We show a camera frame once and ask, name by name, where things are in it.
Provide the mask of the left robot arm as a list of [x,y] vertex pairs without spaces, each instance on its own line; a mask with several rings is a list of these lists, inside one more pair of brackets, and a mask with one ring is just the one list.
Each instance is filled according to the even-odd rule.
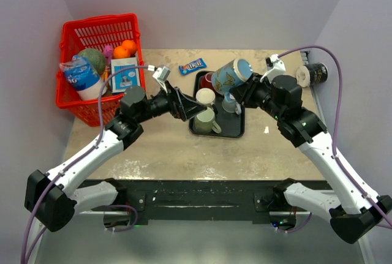
[[76,155],[46,173],[28,176],[25,208],[51,232],[62,229],[75,215],[77,201],[72,195],[78,186],[103,163],[126,150],[143,133],[141,124],[170,113],[187,121],[206,110],[195,98],[167,85],[147,98],[141,86],[126,89],[115,117],[100,134]]

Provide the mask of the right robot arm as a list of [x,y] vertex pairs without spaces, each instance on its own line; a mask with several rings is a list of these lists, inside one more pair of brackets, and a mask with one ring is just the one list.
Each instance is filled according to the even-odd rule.
[[260,108],[275,119],[282,136],[318,168],[334,191],[325,195],[288,178],[273,189],[277,209],[305,209],[329,222],[335,234],[349,244],[357,242],[391,211],[391,197],[372,190],[333,149],[324,123],[302,106],[302,88],[295,78],[280,75],[268,81],[253,74],[244,84],[230,89],[230,94],[246,108]]

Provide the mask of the light grey mug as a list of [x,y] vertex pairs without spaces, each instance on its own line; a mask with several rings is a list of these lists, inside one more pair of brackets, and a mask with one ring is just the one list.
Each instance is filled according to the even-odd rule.
[[222,101],[222,108],[229,113],[235,113],[240,115],[242,112],[240,104],[236,101],[233,95],[229,92],[224,94],[224,99]]

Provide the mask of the cream white mug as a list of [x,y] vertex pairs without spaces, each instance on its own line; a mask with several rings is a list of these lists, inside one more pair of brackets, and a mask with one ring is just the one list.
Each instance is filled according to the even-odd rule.
[[201,88],[195,95],[196,100],[202,105],[216,111],[216,95],[212,89]]

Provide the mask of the light green mug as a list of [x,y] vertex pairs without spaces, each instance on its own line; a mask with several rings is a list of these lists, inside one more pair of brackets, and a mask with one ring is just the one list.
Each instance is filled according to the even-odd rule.
[[194,126],[195,130],[202,134],[207,134],[211,131],[217,134],[222,132],[220,125],[216,122],[215,112],[209,107],[194,118]]

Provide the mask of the blue butterfly mug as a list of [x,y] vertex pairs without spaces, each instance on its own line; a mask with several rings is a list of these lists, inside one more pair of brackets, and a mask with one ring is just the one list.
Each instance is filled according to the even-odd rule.
[[234,59],[213,72],[211,82],[215,92],[224,95],[234,87],[242,85],[253,74],[253,69],[245,59]]

